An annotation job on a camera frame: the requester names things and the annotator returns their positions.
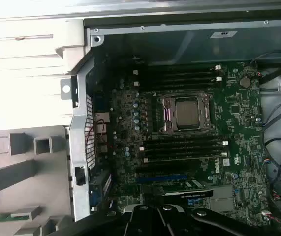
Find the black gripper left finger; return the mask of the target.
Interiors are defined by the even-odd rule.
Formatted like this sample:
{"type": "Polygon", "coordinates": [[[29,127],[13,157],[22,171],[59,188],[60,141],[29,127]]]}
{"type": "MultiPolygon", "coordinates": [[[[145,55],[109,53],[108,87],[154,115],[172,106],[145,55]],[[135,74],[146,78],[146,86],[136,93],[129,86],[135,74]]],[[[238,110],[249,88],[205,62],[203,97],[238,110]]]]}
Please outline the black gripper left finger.
{"type": "Polygon", "coordinates": [[[54,232],[55,236],[151,236],[155,209],[148,205],[128,205],[120,214],[109,209],[87,216],[54,232]]]}

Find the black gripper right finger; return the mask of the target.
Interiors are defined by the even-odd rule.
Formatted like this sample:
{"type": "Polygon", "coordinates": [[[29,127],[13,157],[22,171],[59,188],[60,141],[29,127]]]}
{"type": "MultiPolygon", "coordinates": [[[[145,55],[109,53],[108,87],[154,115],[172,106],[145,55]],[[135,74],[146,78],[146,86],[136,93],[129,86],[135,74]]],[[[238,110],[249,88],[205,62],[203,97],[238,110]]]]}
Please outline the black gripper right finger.
{"type": "Polygon", "coordinates": [[[158,209],[165,230],[171,236],[279,236],[271,227],[253,227],[209,209],[186,212],[176,205],[158,209]]]}

